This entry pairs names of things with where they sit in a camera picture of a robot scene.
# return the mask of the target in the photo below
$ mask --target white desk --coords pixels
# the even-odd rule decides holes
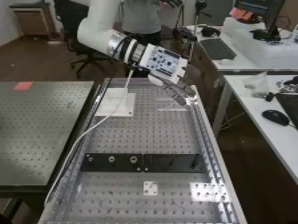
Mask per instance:
[[[188,26],[188,29],[195,31],[195,26]],[[204,37],[201,34],[201,30],[203,30],[203,28],[197,28],[199,43],[203,40],[219,38],[219,37],[212,37],[212,38]],[[289,36],[288,31],[283,31],[281,34],[283,34],[283,37]],[[221,63],[221,60],[212,60],[209,58],[219,71],[235,71],[235,72],[277,71],[277,69],[273,69],[271,67],[259,66],[248,57],[245,57],[243,52],[237,49],[237,47],[233,44],[233,38],[225,32],[221,33],[220,37],[224,40],[224,42],[228,44],[228,46],[232,48],[232,50],[236,52],[237,56],[236,56],[235,60],[229,64],[225,64],[225,65]]]
[[[257,128],[260,129],[272,149],[275,150],[281,162],[284,163],[289,173],[293,176],[298,184],[298,131],[293,127],[284,127],[263,117],[263,112],[267,110],[279,110],[285,113],[283,106],[277,99],[272,102],[267,102],[263,99],[245,96],[248,91],[244,86],[244,79],[251,76],[244,75],[225,75],[225,89],[221,98],[221,103],[217,110],[216,120],[213,124],[215,134],[219,134],[223,119],[225,116],[227,107],[229,104],[232,91],[244,106],[247,113],[249,114]],[[268,76],[271,91],[277,93],[279,87],[276,83],[279,81],[288,81],[293,79],[293,75],[276,75]]]

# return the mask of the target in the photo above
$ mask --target person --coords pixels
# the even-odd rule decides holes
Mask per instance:
[[[182,0],[126,0],[124,2],[124,33],[140,34],[134,38],[146,46],[162,44],[160,2],[168,3],[172,8],[183,4]],[[138,72],[136,76],[146,77],[147,74]]]

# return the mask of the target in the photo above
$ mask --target white cable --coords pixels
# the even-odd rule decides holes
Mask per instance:
[[[66,160],[64,160],[64,163],[63,163],[63,167],[62,167],[62,169],[60,169],[60,172],[59,172],[59,175],[58,175],[58,177],[56,177],[56,179],[55,179],[55,182],[54,182],[54,184],[52,184],[52,187],[51,187],[51,189],[50,189],[50,193],[48,193],[48,195],[47,195],[47,198],[46,198],[46,201],[44,201],[44,207],[47,206],[47,204],[48,204],[48,202],[50,202],[50,198],[51,198],[51,196],[52,196],[52,194],[54,194],[54,191],[55,191],[55,188],[56,188],[56,186],[58,186],[58,184],[59,184],[59,181],[60,181],[60,178],[62,178],[62,175],[63,175],[63,172],[64,172],[64,169],[67,168],[67,164],[68,164],[68,160],[70,160],[70,158],[71,158],[71,156],[72,156],[72,154],[74,154],[74,150],[75,150],[75,148],[76,148],[76,146],[78,146],[78,144],[79,144],[79,142],[82,141],[82,139],[86,137],[86,135],[91,132],[91,131],[94,131],[112,116],[114,116],[114,114],[119,111],[119,108],[120,108],[120,106],[122,106],[122,104],[123,104],[123,101],[127,99],[127,96],[128,96],[128,85],[130,85],[130,81],[131,81],[131,78],[132,78],[132,75],[134,75],[134,70],[131,70],[131,73],[130,73],[130,76],[128,76],[128,81],[127,81],[127,84],[126,84],[126,87],[124,87],[124,91],[126,91],[126,94],[124,94],[124,96],[123,96],[123,98],[122,98],[122,100],[120,100],[120,103],[119,103],[119,105],[118,105],[118,107],[115,108],[115,110],[114,110],[114,112],[92,127],[92,128],[90,128],[83,134],[82,134],[82,136],[78,138],[78,140],[75,141],[75,143],[74,143],[74,145],[72,145],[72,149],[71,149],[71,151],[70,151],[70,153],[68,153],[68,156],[67,156],[67,158],[66,158]]]
[[[167,108],[166,111],[170,111],[170,109],[178,104],[178,102],[175,101]]]
[[[236,120],[237,118],[240,118],[241,116],[244,116],[244,115],[245,115],[245,112],[241,113],[241,114],[239,114],[237,116],[235,116],[231,120],[228,120],[227,123],[224,123],[224,124],[221,125],[221,130],[225,130],[225,129],[231,128],[232,125],[231,125],[229,127],[224,127],[224,126],[225,126],[227,124],[229,124],[233,120]]]

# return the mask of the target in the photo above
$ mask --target gray table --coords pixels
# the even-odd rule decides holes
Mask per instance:
[[[94,82],[0,83],[0,193],[46,189]]]

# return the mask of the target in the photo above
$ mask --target white block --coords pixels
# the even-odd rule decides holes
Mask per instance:
[[[289,46],[285,40],[284,44],[273,45],[253,39],[253,34],[248,30],[236,31],[233,44],[260,67],[298,70],[298,44]]]
[[[118,108],[120,101],[124,97],[124,94],[128,90],[124,88],[110,88],[107,90],[104,99],[102,101],[96,116],[108,116]],[[127,93],[127,99],[124,99],[122,106],[119,107],[118,112],[112,117],[134,117],[135,113],[135,104],[136,104],[136,94]]]
[[[239,22],[235,18],[232,17],[227,17],[225,22],[224,22],[224,28],[223,31],[231,36],[233,37],[236,34],[237,30],[248,30],[248,31],[253,31],[257,29],[265,30],[265,24],[264,23],[259,23],[259,24],[245,24]]]

